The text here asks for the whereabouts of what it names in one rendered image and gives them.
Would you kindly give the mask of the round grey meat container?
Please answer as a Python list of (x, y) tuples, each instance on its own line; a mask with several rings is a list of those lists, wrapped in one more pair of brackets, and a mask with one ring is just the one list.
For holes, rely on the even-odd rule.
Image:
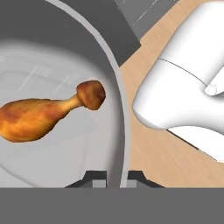
[(130, 111), (114, 54), (102, 35), (60, 0), (0, 0), (0, 107), (26, 98), (64, 100), (98, 80), (99, 110), (72, 110), (42, 139), (0, 137), (0, 187), (66, 187), (87, 171), (126, 185)]

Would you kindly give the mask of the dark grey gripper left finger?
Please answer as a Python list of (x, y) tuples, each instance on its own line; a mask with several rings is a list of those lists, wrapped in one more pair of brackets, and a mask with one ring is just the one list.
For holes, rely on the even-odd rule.
[(107, 173), (105, 171), (86, 171), (82, 179), (68, 185), (67, 188), (106, 188)]

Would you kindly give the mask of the brown chicken drumstick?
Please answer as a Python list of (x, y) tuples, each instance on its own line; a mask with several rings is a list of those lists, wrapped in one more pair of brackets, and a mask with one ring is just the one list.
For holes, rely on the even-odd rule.
[(76, 94), (65, 100), (23, 99), (0, 108), (0, 136), (13, 143), (37, 141), (49, 133), (58, 121), (78, 107), (98, 110), (106, 99), (98, 80), (80, 83)]

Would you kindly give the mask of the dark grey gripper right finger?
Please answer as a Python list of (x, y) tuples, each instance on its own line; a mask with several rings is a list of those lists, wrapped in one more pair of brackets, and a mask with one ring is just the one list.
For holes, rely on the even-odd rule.
[(121, 188), (163, 188), (162, 185), (147, 179), (142, 171), (125, 171), (121, 178)]

